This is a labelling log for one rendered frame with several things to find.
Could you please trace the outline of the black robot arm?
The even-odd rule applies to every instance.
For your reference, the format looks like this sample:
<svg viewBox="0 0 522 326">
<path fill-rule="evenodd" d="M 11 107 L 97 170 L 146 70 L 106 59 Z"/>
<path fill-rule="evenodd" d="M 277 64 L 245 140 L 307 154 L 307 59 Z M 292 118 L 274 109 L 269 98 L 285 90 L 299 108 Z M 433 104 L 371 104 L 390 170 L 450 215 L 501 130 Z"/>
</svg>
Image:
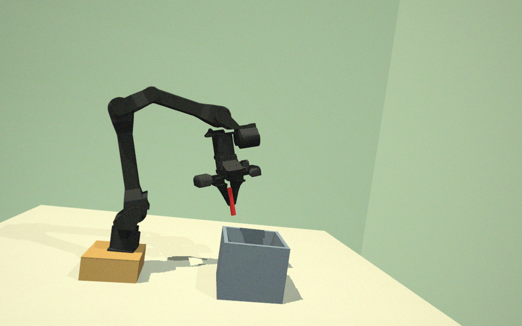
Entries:
<svg viewBox="0 0 522 326">
<path fill-rule="evenodd" d="M 239 125 L 231 117 L 229 109 L 220 105 L 207 105 L 148 86 L 142 91 L 125 98 L 116 97 L 109 102 L 108 112 L 115 129 L 124 178 L 124 209 L 116 214 L 111 230 L 110 246 L 107 251 L 133 253 L 139 246 L 139 225 L 150 209 L 148 191 L 142 192 L 139 183 L 135 147 L 133 144 L 133 113 L 155 103 L 182 113 L 197 117 L 203 122 L 219 128 L 233 129 L 225 133 L 223 129 L 208 129 L 205 138 L 212 138 L 214 153 L 233 151 L 234 145 L 240 149 L 260 146 L 260 134 L 255 123 Z M 232 138 L 233 134 L 233 138 Z M 244 179 L 249 173 L 249 161 L 220 158 L 219 175 L 227 181 Z"/>
</svg>

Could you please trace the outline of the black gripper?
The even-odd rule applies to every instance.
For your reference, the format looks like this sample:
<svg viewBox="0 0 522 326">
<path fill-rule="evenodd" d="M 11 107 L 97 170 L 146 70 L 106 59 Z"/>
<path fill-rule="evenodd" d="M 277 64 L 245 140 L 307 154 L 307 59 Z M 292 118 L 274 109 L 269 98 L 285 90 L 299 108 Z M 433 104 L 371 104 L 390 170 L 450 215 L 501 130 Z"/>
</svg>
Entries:
<svg viewBox="0 0 522 326">
<path fill-rule="evenodd" d="M 214 159 L 216 162 L 217 175 L 203 174 L 203 175 L 194 176 L 194 186 L 196 186 L 198 188 L 208 187 L 208 186 L 211 186 L 211 184 L 213 186 L 219 188 L 219 191 L 223 195 L 223 198 L 225 199 L 225 202 L 227 203 L 228 206 L 230 206 L 230 199 L 229 199 L 229 194 L 228 194 L 228 190 L 227 190 L 227 184 L 225 183 L 224 175 L 219 175 L 219 162 L 220 162 L 221 157 L 225 157 L 225 160 L 231 160 L 232 156 L 234 156 L 234 155 L 236 155 L 234 150 L 225 151 L 222 153 L 215 153 Z M 249 165 L 249 173 L 244 173 L 244 176 L 245 175 L 249 175 L 252 177 L 260 176 L 261 169 L 259 166 Z M 240 186 L 243 182 L 245 182 L 245 179 L 237 179 L 237 180 L 230 181 L 230 186 L 232 187 L 234 204 L 236 204 L 236 202 L 237 202 L 238 191 L 240 190 Z"/>
</svg>

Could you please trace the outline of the red peg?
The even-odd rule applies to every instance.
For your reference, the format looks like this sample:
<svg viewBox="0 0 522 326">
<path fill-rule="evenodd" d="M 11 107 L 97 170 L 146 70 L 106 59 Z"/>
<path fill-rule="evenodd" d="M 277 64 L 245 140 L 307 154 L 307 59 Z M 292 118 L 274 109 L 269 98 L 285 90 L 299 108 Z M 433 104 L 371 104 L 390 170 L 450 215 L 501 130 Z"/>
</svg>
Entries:
<svg viewBox="0 0 522 326">
<path fill-rule="evenodd" d="M 235 211 L 235 206 L 234 206 L 234 199 L 233 199 L 232 187 L 227 188 L 227 190 L 228 190 L 229 199 L 230 199 L 230 211 L 231 211 L 231 216 L 235 216 L 235 215 L 236 215 L 236 211 Z"/>
</svg>

